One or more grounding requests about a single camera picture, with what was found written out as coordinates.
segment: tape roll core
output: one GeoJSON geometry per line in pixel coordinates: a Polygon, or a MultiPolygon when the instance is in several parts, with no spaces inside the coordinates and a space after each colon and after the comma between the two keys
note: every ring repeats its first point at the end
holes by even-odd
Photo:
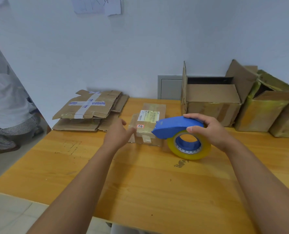
{"type": "Polygon", "coordinates": [[[167,144],[174,154],[186,160],[201,159],[207,156],[211,149],[211,144],[207,141],[206,138],[199,134],[191,134],[186,130],[182,130],[175,134],[173,137],[168,138],[167,144]],[[183,134],[190,134],[194,136],[197,141],[187,142],[180,137],[183,134]]]}

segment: striped fabric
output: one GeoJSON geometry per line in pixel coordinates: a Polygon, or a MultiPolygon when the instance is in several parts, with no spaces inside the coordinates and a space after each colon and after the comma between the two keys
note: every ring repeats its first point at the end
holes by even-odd
{"type": "Polygon", "coordinates": [[[0,146],[2,149],[10,149],[16,147],[16,143],[10,140],[7,136],[10,135],[21,135],[28,133],[32,130],[38,130],[41,127],[39,123],[41,122],[40,116],[34,114],[31,118],[22,122],[21,124],[5,129],[0,128],[0,146]]]}

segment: wall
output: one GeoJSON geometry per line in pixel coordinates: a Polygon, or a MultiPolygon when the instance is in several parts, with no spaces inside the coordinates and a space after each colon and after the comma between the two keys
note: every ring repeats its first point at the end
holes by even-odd
{"type": "Polygon", "coordinates": [[[224,75],[257,64],[289,83],[289,0],[124,0],[123,15],[77,16],[70,0],[9,0],[0,49],[43,113],[79,89],[157,97],[158,74],[224,75]]]}

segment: foot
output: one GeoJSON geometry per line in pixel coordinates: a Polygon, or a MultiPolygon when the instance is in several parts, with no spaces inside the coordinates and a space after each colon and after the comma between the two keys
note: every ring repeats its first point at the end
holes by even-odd
{"type": "Polygon", "coordinates": [[[10,149],[0,149],[0,153],[8,153],[8,152],[16,151],[16,150],[18,150],[19,148],[21,148],[20,145],[17,145],[16,147],[10,148],[10,149]]]}
{"type": "Polygon", "coordinates": [[[39,128],[39,129],[37,129],[35,132],[34,132],[34,135],[33,135],[33,137],[32,138],[34,138],[34,137],[36,137],[36,136],[38,136],[38,135],[41,135],[41,134],[43,134],[44,133],[44,130],[43,130],[43,128],[39,128]]]}

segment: left forearm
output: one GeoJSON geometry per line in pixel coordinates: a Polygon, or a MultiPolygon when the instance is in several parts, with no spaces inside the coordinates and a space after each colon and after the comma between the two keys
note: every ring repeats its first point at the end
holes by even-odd
{"type": "Polygon", "coordinates": [[[116,149],[100,147],[28,234],[86,233],[115,153],[116,149]]]}

